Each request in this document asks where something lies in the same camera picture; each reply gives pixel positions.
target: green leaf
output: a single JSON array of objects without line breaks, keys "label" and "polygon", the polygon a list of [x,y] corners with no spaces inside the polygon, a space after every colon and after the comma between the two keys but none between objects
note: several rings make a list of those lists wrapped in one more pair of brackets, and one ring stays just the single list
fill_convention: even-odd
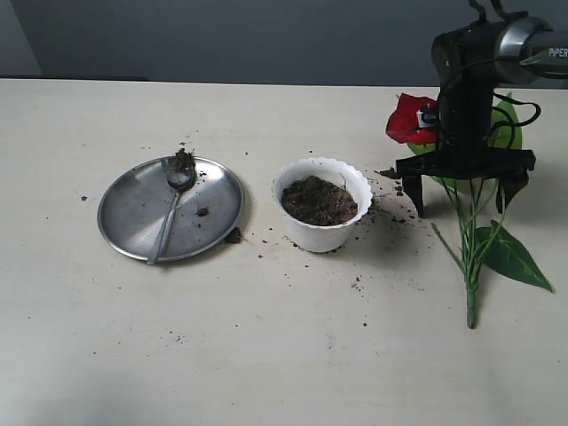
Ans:
[{"label": "green leaf", "polygon": [[[513,104],[508,102],[507,100],[502,100],[499,104],[496,105],[506,113],[508,113],[513,122],[518,122],[517,112],[515,111],[515,107]],[[493,110],[491,116],[491,125],[493,126],[497,122],[509,122],[508,118],[501,112],[497,110]],[[510,126],[501,126],[499,127],[493,135],[489,138],[488,145],[493,146],[495,148],[506,148],[509,145],[509,141],[511,138],[511,128]],[[522,149],[523,148],[523,131],[520,127],[515,128],[515,138],[513,139],[513,144],[511,145],[511,149]]]},{"label": "green leaf", "polygon": [[554,289],[540,271],[533,257],[523,243],[508,233],[494,220],[491,227],[476,229],[477,244],[488,242],[492,233],[497,232],[491,246],[485,252],[483,263],[501,275],[525,284],[544,288],[551,293]]},{"label": "green leaf", "polygon": [[[414,155],[422,155],[422,154],[426,154],[426,153],[431,153],[432,151],[434,151],[436,149],[435,144],[424,144],[424,145],[407,144],[407,145],[410,148],[410,150],[414,153]],[[434,176],[430,176],[430,177],[441,185],[443,185],[444,184],[443,182],[445,182],[448,189],[455,191],[455,188],[457,186],[455,179],[450,179],[450,178],[447,178],[447,177],[442,177],[442,178],[441,177],[434,177]]]}]

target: scalloped rim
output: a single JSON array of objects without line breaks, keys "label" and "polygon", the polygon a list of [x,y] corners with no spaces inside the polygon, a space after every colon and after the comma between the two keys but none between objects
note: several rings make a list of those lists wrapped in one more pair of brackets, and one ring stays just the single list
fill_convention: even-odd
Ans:
[{"label": "scalloped rim", "polygon": [[[281,201],[278,199],[278,197],[276,197],[276,193],[274,191],[274,187],[276,186],[276,180],[280,176],[282,176],[282,174],[284,174],[286,171],[288,171],[292,167],[296,166],[297,164],[313,163],[313,162],[327,162],[327,163],[334,162],[334,163],[338,164],[339,166],[341,166],[343,169],[347,169],[347,170],[353,172],[355,174],[355,176],[357,176],[360,179],[361,184],[363,184],[363,182],[365,183],[364,187],[365,187],[365,191],[367,192],[367,196],[368,196],[368,198],[367,198],[368,199],[368,206],[365,206],[363,209],[359,210],[357,212],[357,215],[355,217],[353,217],[351,220],[349,220],[347,222],[343,222],[342,224],[333,225],[333,226],[317,226],[317,225],[306,224],[305,222],[302,222],[301,220],[298,220],[295,217],[291,216],[286,210],[284,210],[284,208],[282,207]],[[274,202],[276,202],[276,205],[278,206],[280,212],[285,217],[288,217],[293,222],[296,222],[297,224],[300,224],[301,226],[305,226],[306,228],[311,228],[311,229],[323,229],[323,230],[325,230],[325,229],[340,229],[340,228],[344,228],[345,226],[349,226],[349,225],[353,225],[353,224],[357,223],[359,220],[361,220],[363,218],[363,216],[365,216],[368,213],[369,208],[371,207],[371,204],[373,202],[373,191],[371,189],[371,185],[369,184],[368,179],[365,176],[363,176],[363,173],[361,173],[359,170],[355,169],[350,164],[347,164],[346,162],[342,162],[342,161],[337,160],[335,158],[311,157],[311,158],[303,158],[302,160],[292,162],[292,163],[288,164],[287,166],[283,167],[280,170],[280,172],[278,173],[276,178],[272,181],[272,199],[274,200]]]}]

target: robotic arm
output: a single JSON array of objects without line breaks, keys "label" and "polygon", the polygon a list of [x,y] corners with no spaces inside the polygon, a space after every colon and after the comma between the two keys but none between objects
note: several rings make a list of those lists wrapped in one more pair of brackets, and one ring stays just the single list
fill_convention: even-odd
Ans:
[{"label": "robotic arm", "polygon": [[[544,20],[528,12],[506,13],[500,0],[492,5],[501,21],[488,22],[483,6],[469,4],[479,13],[465,28],[439,35],[432,45],[432,60],[440,80],[435,120],[419,120],[421,126],[436,125],[436,150],[397,160],[396,176],[423,216],[422,175],[454,179],[496,178],[497,209],[503,209],[528,184],[528,171],[536,161],[531,150],[512,150],[487,145],[496,130],[491,125],[494,90],[502,83],[528,84],[539,77],[568,79],[568,31],[554,31]],[[498,123],[515,127],[526,122]]]}]

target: spoon handle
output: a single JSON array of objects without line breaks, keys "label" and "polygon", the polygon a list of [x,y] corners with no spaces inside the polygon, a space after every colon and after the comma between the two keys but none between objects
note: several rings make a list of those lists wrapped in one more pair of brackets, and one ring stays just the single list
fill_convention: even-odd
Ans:
[{"label": "spoon handle", "polygon": [[162,252],[163,246],[166,245],[168,242],[168,238],[170,237],[170,230],[171,224],[173,223],[174,214],[176,213],[176,207],[178,206],[179,202],[179,195],[180,192],[174,192],[174,197],[171,199],[170,203],[170,211],[168,211],[168,215],[163,219],[162,226],[160,226],[160,231],[158,232],[158,236],[154,241],[154,245],[150,250],[150,254],[148,255],[148,260],[146,261],[148,264],[155,264]]}]

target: gray wall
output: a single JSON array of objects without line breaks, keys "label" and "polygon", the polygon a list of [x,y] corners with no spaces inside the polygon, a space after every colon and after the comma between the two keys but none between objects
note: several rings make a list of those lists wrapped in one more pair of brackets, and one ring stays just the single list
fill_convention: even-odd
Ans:
[{"label": "gray wall", "polygon": [[[437,85],[433,38],[476,18],[467,0],[12,3],[46,75],[205,83]],[[503,3],[568,28],[565,0]]]},{"label": "gray wall", "polygon": [[0,75],[39,75],[36,57],[10,0],[0,0]]}]

